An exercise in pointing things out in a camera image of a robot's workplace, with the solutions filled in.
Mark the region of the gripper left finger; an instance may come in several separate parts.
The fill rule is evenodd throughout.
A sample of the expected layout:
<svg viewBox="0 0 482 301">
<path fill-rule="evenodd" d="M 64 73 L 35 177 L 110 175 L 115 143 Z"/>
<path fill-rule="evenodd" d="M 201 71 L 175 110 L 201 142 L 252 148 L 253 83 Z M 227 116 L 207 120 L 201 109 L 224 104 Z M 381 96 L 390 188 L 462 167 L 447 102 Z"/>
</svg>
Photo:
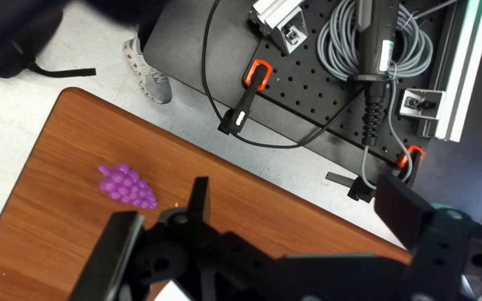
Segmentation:
<svg viewBox="0 0 482 301">
<path fill-rule="evenodd" d="M 208 223 L 208 177 L 197 177 L 186 208 L 161 213 L 150 229 L 136 211 L 111 215 L 69 301 L 146 301 L 172 281 L 190 301 L 276 301 L 265 268 L 273 260 Z"/>
</svg>

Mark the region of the person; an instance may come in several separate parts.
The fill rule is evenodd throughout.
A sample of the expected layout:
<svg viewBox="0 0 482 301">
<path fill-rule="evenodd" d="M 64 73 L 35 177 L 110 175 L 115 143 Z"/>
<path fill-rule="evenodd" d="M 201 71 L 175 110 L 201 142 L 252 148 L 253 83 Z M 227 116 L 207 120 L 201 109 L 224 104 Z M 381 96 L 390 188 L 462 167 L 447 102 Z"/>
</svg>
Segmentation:
<svg viewBox="0 0 482 301">
<path fill-rule="evenodd" d="M 145 46 L 168 0 L 0 0 L 0 78 L 23 70 L 52 78 L 96 76 L 94 68 L 48 71 L 36 57 L 62 22 L 64 7 L 82 1 L 117 23 L 136 25 L 136 36 L 127 40 L 123 55 L 139 80 L 142 93 L 151 101 L 172 100 L 168 77 L 144 57 Z"/>
</svg>

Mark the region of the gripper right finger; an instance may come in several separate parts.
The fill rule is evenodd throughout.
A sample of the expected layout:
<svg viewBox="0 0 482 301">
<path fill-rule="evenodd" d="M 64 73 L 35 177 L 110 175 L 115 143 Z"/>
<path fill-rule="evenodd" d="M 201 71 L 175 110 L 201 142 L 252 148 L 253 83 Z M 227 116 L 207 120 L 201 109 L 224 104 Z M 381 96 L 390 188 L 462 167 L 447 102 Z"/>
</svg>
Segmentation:
<svg viewBox="0 0 482 301">
<path fill-rule="evenodd" d="M 462 278 L 482 282 L 482 224 L 434 207 L 393 175 L 379 177 L 374 209 L 412 257 L 397 300 L 473 301 Z"/>
</svg>

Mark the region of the purple toy grape bunch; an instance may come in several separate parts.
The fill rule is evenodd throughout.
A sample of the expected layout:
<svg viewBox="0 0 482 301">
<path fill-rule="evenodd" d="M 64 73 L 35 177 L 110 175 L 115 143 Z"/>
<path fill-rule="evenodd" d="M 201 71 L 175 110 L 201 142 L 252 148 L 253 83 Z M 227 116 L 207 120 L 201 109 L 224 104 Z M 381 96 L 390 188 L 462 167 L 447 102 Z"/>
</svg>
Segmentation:
<svg viewBox="0 0 482 301">
<path fill-rule="evenodd" d="M 153 190 L 129 165 L 100 165 L 98 170 L 103 175 L 99 188 L 111 199 L 139 208 L 157 208 L 158 201 Z"/>
</svg>

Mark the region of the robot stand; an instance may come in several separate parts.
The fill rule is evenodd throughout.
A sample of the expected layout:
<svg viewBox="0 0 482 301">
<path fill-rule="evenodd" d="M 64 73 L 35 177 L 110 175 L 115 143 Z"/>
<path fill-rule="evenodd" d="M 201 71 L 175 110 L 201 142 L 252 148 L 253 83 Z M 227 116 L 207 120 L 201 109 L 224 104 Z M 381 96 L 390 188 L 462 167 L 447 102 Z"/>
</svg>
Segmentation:
<svg viewBox="0 0 482 301">
<path fill-rule="evenodd" d="M 214 0 L 169 0 L 145 48 L 151 65 L 203 92 L 201 56 L 206 22 Z M 220 0 L 212 17 L 206 51 L 207 83 L 214 99 L 234 107 L 245 89 L 242 80 L 254 59 L 274 70 L 265 90 L 253 102 L 250 118 L 293 140 L 301 140 L 334 115 L 329 131 L 308 149 L 359 174 L 364 97 L 347 105 L 356 87 L 333 78 L 316 56 L 316 36 L 336 0 L 303 5 L 310 36 L 291 55 L 263 40 L 248 20 L 254 0 Z M 420 138 L 419 122 L 398 117 L 394 129 L 405 144 L 422 145 L 426 157 L 420 179 L 482 177 L 482 74 L 478 76 L 459 143 Z"/>
</svg>

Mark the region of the black power adapter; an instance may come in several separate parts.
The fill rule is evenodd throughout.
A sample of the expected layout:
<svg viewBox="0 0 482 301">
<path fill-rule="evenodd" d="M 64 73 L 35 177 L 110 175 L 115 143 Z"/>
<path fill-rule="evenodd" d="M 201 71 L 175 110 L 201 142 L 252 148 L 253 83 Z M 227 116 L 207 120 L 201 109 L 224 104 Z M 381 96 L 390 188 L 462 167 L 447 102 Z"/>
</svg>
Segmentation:
<svg viewBox="0 0 482 301">
<path fill-rule="evenodd" d="M 356 0 L 359 69 L 354 80 L 365 86 L 362 144 L 372 147 L 382 122 L 400 0 Z"/>
</svg>

